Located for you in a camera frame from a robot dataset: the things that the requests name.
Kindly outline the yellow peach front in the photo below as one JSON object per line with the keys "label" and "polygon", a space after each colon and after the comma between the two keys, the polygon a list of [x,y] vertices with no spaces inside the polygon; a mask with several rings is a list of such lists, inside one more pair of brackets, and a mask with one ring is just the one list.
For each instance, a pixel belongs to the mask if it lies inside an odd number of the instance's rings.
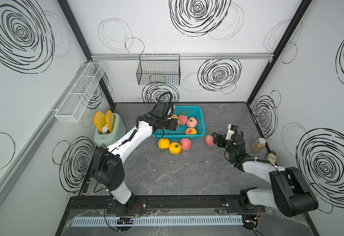
{"label": "yellow peach front", "polygon": [[172,119],[177,119],[177,121],[178,121],[178,125],[177,125],[177,126],[179,126],[179,125],[180,125],[180,121],[179,121],[179,119],[178,119],[178,116],[177,116],[177,115],[173,114],[173,115],[172,115]]}

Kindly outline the pink peach with leaf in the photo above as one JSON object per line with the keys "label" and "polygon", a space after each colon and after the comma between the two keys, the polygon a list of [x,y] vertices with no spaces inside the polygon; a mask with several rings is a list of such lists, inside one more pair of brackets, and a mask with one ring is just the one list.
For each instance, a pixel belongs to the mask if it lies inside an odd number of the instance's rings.
{"label": "pink peach with leaf", "polygon": [[186,125],[188,121],[188,117],[186,116],[184,111],[181,113],[181,115],[178,116],[178,120],[179,120],[180,125]]}

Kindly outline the pink peach front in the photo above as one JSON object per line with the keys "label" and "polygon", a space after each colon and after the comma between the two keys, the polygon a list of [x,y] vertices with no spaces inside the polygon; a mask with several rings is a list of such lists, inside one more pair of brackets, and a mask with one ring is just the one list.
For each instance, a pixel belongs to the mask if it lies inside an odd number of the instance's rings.
{"label": "pink peach front", "polygon": [[193,117],[188,118],[186,125],[188,128],[195,128],[197,126],[197,119]]}

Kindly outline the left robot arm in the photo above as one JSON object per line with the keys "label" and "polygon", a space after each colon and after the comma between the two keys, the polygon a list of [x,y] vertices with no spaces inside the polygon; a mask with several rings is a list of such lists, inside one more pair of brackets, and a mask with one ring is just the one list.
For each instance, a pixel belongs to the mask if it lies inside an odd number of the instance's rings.
{"label": "left robot arm", "polygon": [[136,125],[114,144],[98,147],[92,157],[91,177],[104,186],[114,199],[128,210],[134,195],[124,182],[123,164],[145,139],[157,130],[175,131],[178,119],[173,118],[174,104],[158,101],[148,113],[137,117]]}

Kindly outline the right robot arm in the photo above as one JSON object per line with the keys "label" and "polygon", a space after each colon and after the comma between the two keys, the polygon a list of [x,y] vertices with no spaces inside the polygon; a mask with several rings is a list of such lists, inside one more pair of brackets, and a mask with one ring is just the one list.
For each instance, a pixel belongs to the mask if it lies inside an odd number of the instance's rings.
{"label": "right robot arm", "polygon": [[243,132],[237,126],[226,135],[213,133],[213,143],[225,149],[225,159],[236,169],[267,181],[271,189],[248,188],[241,191],[240,207],[271,207],[284,216],[317,210],[319,202],[296,167],[281,167],[247,154]]}

